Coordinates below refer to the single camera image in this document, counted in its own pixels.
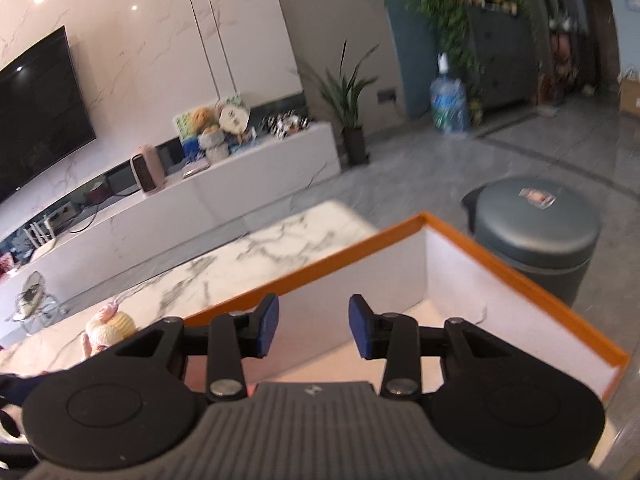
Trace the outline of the white pink crochet bunny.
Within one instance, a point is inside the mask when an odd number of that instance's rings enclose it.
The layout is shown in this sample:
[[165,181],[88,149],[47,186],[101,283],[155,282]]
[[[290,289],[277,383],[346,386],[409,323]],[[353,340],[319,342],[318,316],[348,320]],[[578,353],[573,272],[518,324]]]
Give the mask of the white pink crochet bunny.
[[89,359],[135,333],[137,327],[134,319],[119,310],[118,302],[113,300],[87,322],[81,334],[82,353]]

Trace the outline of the orange cardboard box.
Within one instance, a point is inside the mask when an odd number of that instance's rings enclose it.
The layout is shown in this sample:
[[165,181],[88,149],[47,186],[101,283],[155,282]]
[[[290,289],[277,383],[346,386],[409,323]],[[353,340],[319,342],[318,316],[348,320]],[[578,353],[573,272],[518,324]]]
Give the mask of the orange cardboard box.
[[432,214],[416,216],[303,269],[186,318],[248,310],[280,298],[268,356],[245,363],[258,382],[372,382],[383,365],[360,358],[348,325],[348,300],[360,294],[376,313],[399,312],[420,324],[464,318],[536,356],[607,399],[629,362],[617,347],[558,298]]

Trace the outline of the white marble tv cabinet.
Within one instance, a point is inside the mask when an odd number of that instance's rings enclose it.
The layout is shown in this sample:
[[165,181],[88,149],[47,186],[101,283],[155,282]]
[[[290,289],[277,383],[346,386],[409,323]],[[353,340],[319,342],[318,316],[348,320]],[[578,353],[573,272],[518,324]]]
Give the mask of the white marble tv cabinet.
[[327,122],[284,140],[269,138],[208,169],[168,177],[151,195],[134,193],[108,206],[85,231],[55,246],[1,282],[1,331],[16,329],[15,301],[30,274],[66,301],[170,248],[288,197],[341,171]]

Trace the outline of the grey round ottoman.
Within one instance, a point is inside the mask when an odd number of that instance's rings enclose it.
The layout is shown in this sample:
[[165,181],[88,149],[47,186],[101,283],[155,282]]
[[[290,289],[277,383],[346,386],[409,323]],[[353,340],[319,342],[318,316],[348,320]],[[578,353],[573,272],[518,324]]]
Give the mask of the grey round ottoman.
[[601,232],[589,200],[560,182],[512,177],[474,188],[461,205],[478,244],[574,304]]

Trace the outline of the green blue picture card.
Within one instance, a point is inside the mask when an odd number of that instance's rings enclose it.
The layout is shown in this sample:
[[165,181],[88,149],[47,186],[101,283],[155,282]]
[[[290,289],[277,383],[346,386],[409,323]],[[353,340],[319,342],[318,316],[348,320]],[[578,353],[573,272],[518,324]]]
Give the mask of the green blue picture card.
[[200,144],[198,144],[198,134],[192,128],[191,113],[186,112],[176,116],[174,125],[178,131],[184,158],[188,162],[194,162],[200,157],[201,151]]

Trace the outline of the white rolling stool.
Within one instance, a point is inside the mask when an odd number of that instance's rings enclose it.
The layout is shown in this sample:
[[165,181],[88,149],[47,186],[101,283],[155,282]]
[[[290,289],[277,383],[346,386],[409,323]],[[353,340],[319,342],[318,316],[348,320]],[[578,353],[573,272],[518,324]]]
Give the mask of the white rolling stool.
[[64,304],[47,292],[46,279],[38,271],[29,275],[14,307],[6,320],[18,324],[27,337],[61,321],[68,313]]

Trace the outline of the black white toy cows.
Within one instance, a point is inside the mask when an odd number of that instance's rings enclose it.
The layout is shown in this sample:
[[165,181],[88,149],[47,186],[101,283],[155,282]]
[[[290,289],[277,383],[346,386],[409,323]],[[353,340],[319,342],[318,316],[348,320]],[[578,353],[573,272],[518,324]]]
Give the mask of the black white toy cows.
[[267,116],[262,121],[262,130],[276,139],[282,140],[287,136],[306,130],[309,124],[308,117],[294,112],[286,112]]

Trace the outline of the teddy bear in basket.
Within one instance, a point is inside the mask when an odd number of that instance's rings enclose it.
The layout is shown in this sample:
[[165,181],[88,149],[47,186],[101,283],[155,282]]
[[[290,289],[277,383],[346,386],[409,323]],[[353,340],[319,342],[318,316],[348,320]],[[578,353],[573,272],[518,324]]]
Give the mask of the teddy bear in basket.
[[214,112],[206,106],[190,111],[190,128],[198,140],[198,148],[210,164],[229,156],[224,130],[217,124]]

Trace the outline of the white wifi router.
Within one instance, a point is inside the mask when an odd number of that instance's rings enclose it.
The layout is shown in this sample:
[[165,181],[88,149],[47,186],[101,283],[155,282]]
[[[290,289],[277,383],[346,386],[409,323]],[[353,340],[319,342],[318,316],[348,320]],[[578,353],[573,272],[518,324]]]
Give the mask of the white wifi router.
[[23,231],[34,246],[30,261],[36,261],[55,248],[56,238],[50,218],[45,214],[41,220],[24,226]]

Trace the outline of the blue water bottle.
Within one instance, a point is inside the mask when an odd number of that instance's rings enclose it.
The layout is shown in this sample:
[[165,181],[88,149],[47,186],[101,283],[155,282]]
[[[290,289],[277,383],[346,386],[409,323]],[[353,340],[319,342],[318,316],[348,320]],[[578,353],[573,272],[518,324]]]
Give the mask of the blue water bottle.
[[465,86],[449,76],[446,53],[437,55],[437,77],[431,83],[431,110],[434,126],[441,133],[465,134],[469,129]]

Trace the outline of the potted long leaf plant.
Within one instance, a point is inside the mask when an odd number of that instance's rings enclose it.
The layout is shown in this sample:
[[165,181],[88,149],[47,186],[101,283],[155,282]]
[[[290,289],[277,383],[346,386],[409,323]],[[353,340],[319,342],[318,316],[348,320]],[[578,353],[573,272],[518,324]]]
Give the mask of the potted long leaf plant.
[[378,81],[378,76],[360,76],[362,64],[378,50],[378,44],[369,50],[352,66],[346,70],[345,61],[348,41],[342,45],[340,64],[337,73],[328,68],[324,73],[315,70],[308,62],[300,61],[298,73],[305,80],[309,80],[319,91],[322,100],[331,109],[334,117],[340,123],[344,150],[349,166],[362,166],[370,162],[364,140],[363,125],[360,120],[360,96],[364,89]]

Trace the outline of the dark drawer cabinet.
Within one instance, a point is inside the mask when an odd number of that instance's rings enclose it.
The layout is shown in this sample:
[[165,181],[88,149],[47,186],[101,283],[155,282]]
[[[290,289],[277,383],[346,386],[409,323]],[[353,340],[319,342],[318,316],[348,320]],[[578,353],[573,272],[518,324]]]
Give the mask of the dark drawer cabinet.
[[468,6],[469,47],[480,70],[470,81],[485,110],[533,99],[537,91],[536,50],[524,14]]

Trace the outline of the climbing green vine plant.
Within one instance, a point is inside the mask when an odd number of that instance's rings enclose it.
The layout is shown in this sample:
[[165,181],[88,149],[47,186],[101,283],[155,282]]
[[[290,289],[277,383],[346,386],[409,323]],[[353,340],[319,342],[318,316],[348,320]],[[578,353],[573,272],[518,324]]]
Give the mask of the climbing green vine plant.
[[468,0],[405,0],[407,9],[423,15],[434,36],[439,53],[445,53],[449,69],[465,80],[480,68],[470,50]]

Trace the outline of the black wall television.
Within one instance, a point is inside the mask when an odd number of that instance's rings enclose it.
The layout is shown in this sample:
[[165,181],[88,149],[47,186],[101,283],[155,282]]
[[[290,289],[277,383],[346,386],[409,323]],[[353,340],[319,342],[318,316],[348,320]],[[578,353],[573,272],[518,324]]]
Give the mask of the black wall television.
[[63,26],[2,68],[0,106],[2,200],[96,138]]

